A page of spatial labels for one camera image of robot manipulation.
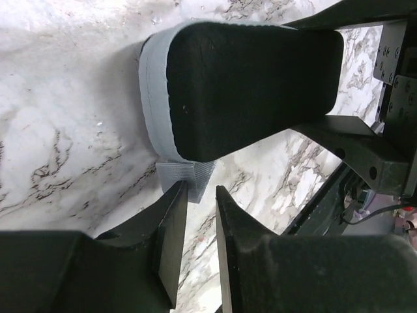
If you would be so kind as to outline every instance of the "black padded block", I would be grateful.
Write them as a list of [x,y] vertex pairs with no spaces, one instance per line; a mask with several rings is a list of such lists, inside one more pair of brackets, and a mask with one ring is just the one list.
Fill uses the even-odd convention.
[[403,238],[276,235],[224,186],[216,201],[219,313],[416,312],[417,255]]
[[181,157],[208,162],[328,113],[343,39],[335,31],[196,23],[173,39],[167,86]]

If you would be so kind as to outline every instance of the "white marble surface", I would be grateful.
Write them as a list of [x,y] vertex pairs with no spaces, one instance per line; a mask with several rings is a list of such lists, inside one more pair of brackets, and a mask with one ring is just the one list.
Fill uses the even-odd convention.
[[[95,236],[159,198],[137,50],[190,18],[285,23],[336,0],[3,0],[0,6],[0,229],[78,229]],[[342,31],[333,113],[374,120],[381,28]],[[190,205],[175,312],[220,305],[214,187],[281,232],[338,159],[290,130],[218,161]]]

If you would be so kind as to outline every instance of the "black wire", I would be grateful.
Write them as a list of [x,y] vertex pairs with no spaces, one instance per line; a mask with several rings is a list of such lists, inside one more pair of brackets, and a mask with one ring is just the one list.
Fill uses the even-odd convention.
[[369,220],[370,218],[373,218],[376,215],[379,215],[379,214],[382,214],[382,213],[385,213],[385,212],[395,211],[395,210],[402,209],[404,207],[409,207],[409,206],[410,205],[396,204],[396,205],[390,205],[389,207],[383,207],[382,209],[378,209],[378,210],[372,212],[367,217],[364,217],[362,220],[359,220],[358,222],[355,222],[355,223],[349,222],[345,218],[345,214],[346,214],[347,210],[349,210],[349,207],[348,207],[348,208],[344,209],[343,212],[340,214],[340,219],[348,225],[358,225],[362,222],[365,222],[366,220]]
[[415,227],[414,227],[413,222],[411,222],[411,221],[409,221],[409,220],[406,220],[406,222],[407,222],[407,224],[410,226],[410,228],[409,228],[409,229],[405,230],[406,232],[413,231],[413,230],[417,230],[417,228],[415,228]]

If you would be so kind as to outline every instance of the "bolt hole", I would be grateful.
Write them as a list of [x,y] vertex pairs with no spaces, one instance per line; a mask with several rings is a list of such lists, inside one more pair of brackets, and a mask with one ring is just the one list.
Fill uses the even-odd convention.
[[338,158],[340,158],[341,160],[343,160],[343,159],[346,157],[346,152],[345,152],[345,150],[343,150],[342,148],[337,148],[337,149],[334,151],[334,154],[335,154]]
[[372,166],[369,169],[369,176],[371,177],[371,179],[374,181],[377,178],[377,169],[376,167]]
[[109,240],[120,237],[119,233],[116,233],[114,231],[106,231],[105,233],[102,233],[99,235],[96,240]]

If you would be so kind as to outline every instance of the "black foam pad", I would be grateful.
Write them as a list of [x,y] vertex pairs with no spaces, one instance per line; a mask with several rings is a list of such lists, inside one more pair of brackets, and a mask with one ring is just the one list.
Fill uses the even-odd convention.
[[214,22],[173,39],[167,86],[174,141],[208,162],[328,113],[338,92],[336,31]]

